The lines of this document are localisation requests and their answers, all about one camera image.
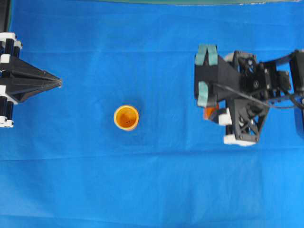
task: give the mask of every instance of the orange cup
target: orange cup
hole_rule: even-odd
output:
[[[139,120],[137,110],[129,105],[120,106],[114,113],[116,126],[124,131],[132,131],[136,128]]]

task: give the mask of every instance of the blue tablecloth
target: blue tablecloth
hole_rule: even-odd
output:
[[[228,146],[193,96],[199,43],[273,59],[304,48],[303,14],[302,2],[14,0],[20,58],[63,86],[1,129],[0,227],[303,227],[294,110],[270,110],[258,145]],[[123,104],[139,111],[133,132],[113,122]]]

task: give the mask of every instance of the screw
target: screw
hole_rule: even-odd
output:
[[[257,80],[255,80],[255,81],[253,82],[253,87],[254,87],[255,89],[257,89],[257,88],[259,87],[259,83],[258,83]]]

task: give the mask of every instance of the robotic arm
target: robotic arm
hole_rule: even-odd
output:
[[[0,127],[13,127],[13,106],[61,86],[61,79],[19,59],[15,33],[0,33]]]
[[[288,71],[277,66],[289,63],[294,93]],[[225,144],[249,146],[260,140],[269,108],[304,109],[297,102],[304,96],[304,52],[295,52],[268,62],[257,62],[250,53],[235,51],[225,59],[214,45],[201,45],[195,56],[194,96],[205,108],[205,118],[225,126]],[[273,106],[290,99],[295,106]],[[218,109],[218,103],[226,107]]]

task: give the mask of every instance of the white plastic part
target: white plastic part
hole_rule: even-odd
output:
[[[0,57],[0,63],[9,63],[10,61],[10,55],[9,54],[3,54]]]
[[[20,50],[22,50],[22,43],[21,43],[21,41],[20,41],[20,40],[16,40],[16,41],[14,42],[14,47],[19,47]]]
[[[10,127],[10,128],[14,127],[14,121],[12,121],[12,120],[7,120],[7,121],[6,121],[5,127]]]
[[[6,121],[7,121],[7,117],[0,115],[0,127],[5,127],[6,126]]]
[[[225,114],[220,114],[218,115],[218,124],[221,126],[227,126],[227,125],[232,125],[232,120],[230,116],[230,111],[229,108],[226,109]]]
[[[234,134],[227,134],[224,136],[224,144],[235,144],[240,146],[252,146],[256,144],[255,142],[237,140]]]
[[[14,103],[14,105],[17,105],[18,102],[15,101],[13,98],[11,98],[9,95],[7,95],[5,91],[6,91],[6,85],[0,85],[0,96],[7,97],[8,101],[11,101]]]
[[[234,52],[232,52],[232,53],[226,55],[226,56],[224,57],[224,60],[225,60],[226,62],[232,62],[233,56],[234,56]]]
[[[13,39],[16,41],[16,34],[13,32],[1,32],[0,33],[0,41],[6,42],[6,39]]]

